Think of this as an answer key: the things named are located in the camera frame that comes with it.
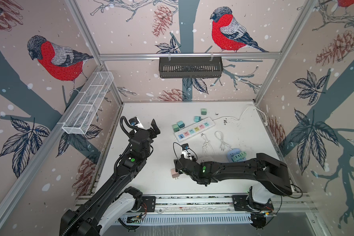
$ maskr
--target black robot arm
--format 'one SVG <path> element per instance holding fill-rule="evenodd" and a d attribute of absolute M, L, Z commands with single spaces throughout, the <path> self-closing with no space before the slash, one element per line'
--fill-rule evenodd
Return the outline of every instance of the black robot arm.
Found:
<path fill-rule="evenodd" d="M 133 129 L 130 133 L 124 128 L 123 121 Z M 76 211 L 68 210 L 62 216 L 59 232 L 61 236 L 99 236 L 101 226 L 98 223 L 102 215 L 115 201 L 119 192 L 142 170 L 147 158 L 153 152 L 152 139 L 160 134 L 155 120 L 151 122 L 152 128 L 144 130 L 130 125 L 126 117 L 122 116 L 120 126 L 128 136 L 129 144 L 114 164 L 113 175 L 85 204 Z M 141 194 L 137 191 L 132 195 L 136 199 L 141 199 Z M 140 207 L 140 203 L 140 201 L 135 202 L 134 210 Z"/>
<path fill-rule="evenodd" d="M 208 185 L 226 179 L 251 179 L 260 182 L 276 195 L 292 195 L 288 169 L 285 163 L 264 153 L 243 162 L 198 164 L 186 158 L 174 160 L 175 170 L 188 174 L 198 184 Z"/>

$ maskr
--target bird beak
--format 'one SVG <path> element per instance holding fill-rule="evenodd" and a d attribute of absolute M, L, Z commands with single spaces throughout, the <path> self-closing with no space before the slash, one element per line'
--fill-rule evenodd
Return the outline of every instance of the bird beak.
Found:
<path fill-rule="evenodd" d="M 32 59 L 32 60 L 34 60 L 34 55 L 33 55 L 33 52 L 32 51 L 29 51 L 29 55 L 30 55 L 30 58 Z"/>

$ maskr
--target power strip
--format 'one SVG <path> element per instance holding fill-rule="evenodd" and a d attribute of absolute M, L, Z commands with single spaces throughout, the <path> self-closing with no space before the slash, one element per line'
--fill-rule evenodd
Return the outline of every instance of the power strip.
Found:
<path fill-rule="evenodd" d="M 191 137 L 196 136 L 197 134 L 210 129 L 214 125 L 215 123 L 211 120 L 210 117 L 208 117 L 204 120 L 198 121 L 193 125 L 183 128 L 180 131 L 175 132 L 174 135 L 176 136 L 178 142 L 183 142 L 187 139 L 190 139 Z"/>

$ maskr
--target white wire mesh basket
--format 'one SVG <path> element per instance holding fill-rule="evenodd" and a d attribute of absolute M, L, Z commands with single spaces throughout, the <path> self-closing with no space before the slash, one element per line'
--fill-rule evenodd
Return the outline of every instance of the white wire mesh basket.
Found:
<path fill-rule="evenodd" d="M 111 72 L 97 73 L 62 127 L 67 134 L 86 134 L 112 82 L 113 74 Z"/>

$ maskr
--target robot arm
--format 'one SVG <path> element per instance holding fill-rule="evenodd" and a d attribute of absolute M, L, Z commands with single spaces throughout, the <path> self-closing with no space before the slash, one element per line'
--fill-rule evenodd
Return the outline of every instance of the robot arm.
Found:
<path fill-rule="evenodd" d="M 175 170 L 189 175 L 197 184 L 208 184 L 226 179 L 258 181 L 250 189 L 249 203 L 265 205 L 273 195 L 292 195 L 288 169 L 285 163 L 264 153 L 244 162 L 200 164 L 186 158 L 174 160 Z"/>
<path fill-rule="evenodd" d="M 134 130 L 128 133 L 123 126 L 123 120 L 128 127 Z M 76 211 L 68 210 L 62 216 L 59 231 L 61 236 L 99 236 L 100 230 L 103 227 L 107 229 L 109 222 L 101 221 L 102 216 L 116 200 L 119 192 L 142 170 L 147 158 L 153 152 L 153 150 L 151 151 L 152 139 L 160 134 L 155 120 L 151 122 L 152 128 L 144 130 L 130 125 L 126 117 L 122 116 L 120 118 L 120 126 L 123 132 L 129 137 L 129 144 L 114 164 L 113 175 L 90 200 L 81 205 Z M 124 196 L 127 196 L 126 193 L 132 195 L 134 200 L 126 201 L 126 206 L 118 210 L 113 210 L 118 205 L 114 202 L 110 206 L 113 216 L 117 214 L 119 216 L 123 215 L 131 206 L 130 201 L 133 201 L 130 210 L 140 208 L 142 192 L 135 188 L 127 188 L 117 201 L 123 201 Z"/>

